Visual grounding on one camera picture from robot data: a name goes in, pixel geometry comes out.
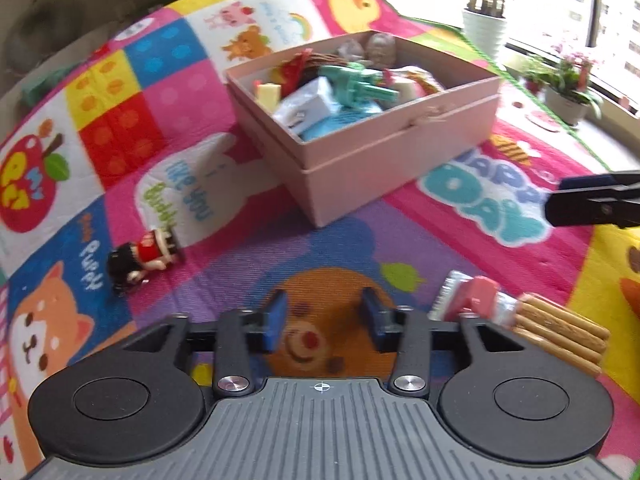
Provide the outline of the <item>colourful cartoon play mat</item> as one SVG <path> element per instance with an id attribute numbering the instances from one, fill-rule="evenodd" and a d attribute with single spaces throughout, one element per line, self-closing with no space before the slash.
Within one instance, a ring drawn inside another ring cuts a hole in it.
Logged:
<path id="1" fill-rule="evenodd" d="M 385 73 L 318 140 L 444 91 L 398 38 L 500 79 L 489 138 L 317 228 L 235 116 L 226 71 L 304 46 Z M 639 233 L 552 226 L 600 157 L 460 32 L 384 0 L 178 0 L 81 64 L 1 147 L 6 479 L 634 479 Z M 181 258 L 116 295 L 110 251 L 171 228 Z M 593 377 L 484 318 L 430 318 L 452 271 L 610 331 Z M 360 318 L 371 287 L 431 321 L 428 396 Z M 218 318 L 288 294 L 256 389 L 217 398 Z"/>

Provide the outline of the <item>teal toy water gun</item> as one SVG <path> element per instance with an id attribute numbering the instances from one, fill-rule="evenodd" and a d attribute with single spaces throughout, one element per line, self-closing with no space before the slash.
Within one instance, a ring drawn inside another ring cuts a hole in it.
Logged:
<path id="1" fill-rule="evenodd" d="M 318 75 L 326 77 L 334 98 L 346 107 L 356 108 L 370 101 L 396 103 L 399 99 L 399 92 L 387 85 L 384 72 L 356 62 L 344 66 L 322 65 Z"/>

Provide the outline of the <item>black haired doll figurine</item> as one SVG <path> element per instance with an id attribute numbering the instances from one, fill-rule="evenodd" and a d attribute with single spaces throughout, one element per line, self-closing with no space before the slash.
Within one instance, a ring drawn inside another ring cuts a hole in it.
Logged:
<path id="1" fill-rule="evenodd" d="M 140 240 L 122 244 L 110 251 L 106 272 L 116 295 L 126 295 L 150 274 L 167 270 L 181 258 L 175 232 L 157 228 L 146 232 Z"/>

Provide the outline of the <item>pink cardboard box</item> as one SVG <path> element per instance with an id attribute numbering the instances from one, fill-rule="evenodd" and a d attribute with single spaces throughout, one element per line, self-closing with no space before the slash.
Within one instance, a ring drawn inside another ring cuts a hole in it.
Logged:
<path id="1" fill-rule="evenodd" d="M 430 72 L 444 91 L 305 143 L 254 99 L 256 80 L 305 51 L 297 46 L 228 68 L 235 116 L 266 164 L 317 228 L 393 192 L 485 142 L 500 79 L 486 68 L 398 38 L 400 64 Z"/>

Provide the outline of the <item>pink flowering potted plant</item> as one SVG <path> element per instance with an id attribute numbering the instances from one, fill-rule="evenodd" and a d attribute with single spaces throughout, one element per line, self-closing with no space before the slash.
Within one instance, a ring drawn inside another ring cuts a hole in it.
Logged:
<path id="1" fill-rule="evenodd" d="M 602 117 L 602 99 L 590 90 L 593 59 L 585 53 L 561 54 L 551 66 L 539 56 L 530 56 L 522 71 L 531 94 L 544 92 L 544 105 L 570 127 L 577 127 L 588 113 Z"/>

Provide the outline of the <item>white blue small box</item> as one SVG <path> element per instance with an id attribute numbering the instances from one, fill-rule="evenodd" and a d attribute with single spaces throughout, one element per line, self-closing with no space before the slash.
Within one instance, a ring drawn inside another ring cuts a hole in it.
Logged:
<path id="1" fill-rule="evenodd" d="M 294 136 L 300 136 L 341 109 L 329 79 L 320 76 L 284 98 L 271 117 Z"/>

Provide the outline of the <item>brown knitted toy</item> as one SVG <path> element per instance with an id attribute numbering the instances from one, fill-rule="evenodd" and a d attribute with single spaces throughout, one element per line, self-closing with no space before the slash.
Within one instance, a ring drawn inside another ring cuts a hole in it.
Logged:
<path id="1" fill-rule="evenodd" d="M 301 86 L 318 76 L 321 66 L 346 66 L 347 61 L 333 53 L 320 53 L 306 48 L 282 62 L 274 71 L 273 78 L 279 84 Z"/>

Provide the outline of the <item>white tall plant pot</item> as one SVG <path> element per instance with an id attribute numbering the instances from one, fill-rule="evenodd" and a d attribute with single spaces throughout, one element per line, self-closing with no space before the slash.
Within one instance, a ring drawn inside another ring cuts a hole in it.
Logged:
<path id="1" fill-rule="evenodd" d="M 506 44 L 506 19 L 464 10 L 462 20 L 464 36 L 495 61 Z"/>

